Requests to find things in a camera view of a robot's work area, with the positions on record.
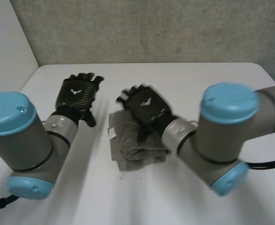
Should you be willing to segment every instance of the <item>white wall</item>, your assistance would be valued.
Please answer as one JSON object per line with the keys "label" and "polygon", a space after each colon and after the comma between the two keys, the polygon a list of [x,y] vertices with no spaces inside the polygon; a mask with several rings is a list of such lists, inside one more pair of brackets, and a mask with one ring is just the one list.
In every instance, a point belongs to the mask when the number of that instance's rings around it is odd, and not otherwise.
{"label": "white wall", "polygon": [[21,90],[37,68],[10,1],[0,0],[0,91]]}

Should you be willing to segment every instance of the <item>towel tag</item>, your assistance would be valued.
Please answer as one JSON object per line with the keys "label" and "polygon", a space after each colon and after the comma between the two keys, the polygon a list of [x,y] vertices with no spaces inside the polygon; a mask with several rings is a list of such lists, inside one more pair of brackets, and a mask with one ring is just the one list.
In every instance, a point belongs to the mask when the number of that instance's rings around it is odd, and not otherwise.
{"label": "towel tag", "polygon": [[115,129],[114,128],[110,128],[109,129],[109,139],[113,139],[116,136],[117,135],[115,135]]}

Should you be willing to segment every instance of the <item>white logo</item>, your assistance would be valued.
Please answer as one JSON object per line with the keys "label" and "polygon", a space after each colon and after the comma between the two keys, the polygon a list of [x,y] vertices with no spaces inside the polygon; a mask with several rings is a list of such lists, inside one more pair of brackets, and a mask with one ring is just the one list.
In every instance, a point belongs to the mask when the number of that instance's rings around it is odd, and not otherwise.
{"label": "white logo", "polygon": [[75,94],[77,94],[77,93],[79,93],[79,92],[81,92],[82,90],[79,90],[79,91],[74,91],[73,89],[71,89],[71,92],[75,95]]}
{"label": "white logo", "polygon": [[151,98],[147,100],[147,102],[142,102],[141,106],[148,106],[151,104]]}

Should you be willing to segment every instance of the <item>carbon fiber pattern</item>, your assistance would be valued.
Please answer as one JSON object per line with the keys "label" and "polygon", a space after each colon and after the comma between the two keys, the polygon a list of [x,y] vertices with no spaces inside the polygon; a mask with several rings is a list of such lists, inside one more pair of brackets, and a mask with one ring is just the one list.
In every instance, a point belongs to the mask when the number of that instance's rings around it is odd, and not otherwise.
{"label": "carbon fiber pattern", "polygon": [[97,87],[87,81],[65,81],[57,97],[56,108],[67,105],[74,107],[81,114],[81,118],[87,109],[90,109],[95,100]]}

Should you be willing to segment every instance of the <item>black cable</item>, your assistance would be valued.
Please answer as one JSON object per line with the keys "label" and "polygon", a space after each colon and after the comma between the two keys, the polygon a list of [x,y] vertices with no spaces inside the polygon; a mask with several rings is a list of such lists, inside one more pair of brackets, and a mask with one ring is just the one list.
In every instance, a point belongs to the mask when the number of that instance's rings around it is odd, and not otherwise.
{"label": "black cable", "polygon": [[254,170],[268,170],[275,169],[275,161],[265,162],[265,163],[247,163],[250,169]]}
{"label": "black cable", "polygon": [[15,195],[8,196],[7,198],[0,198],[0,209],[5,208],[8,204],[13,203],[19,197]]}

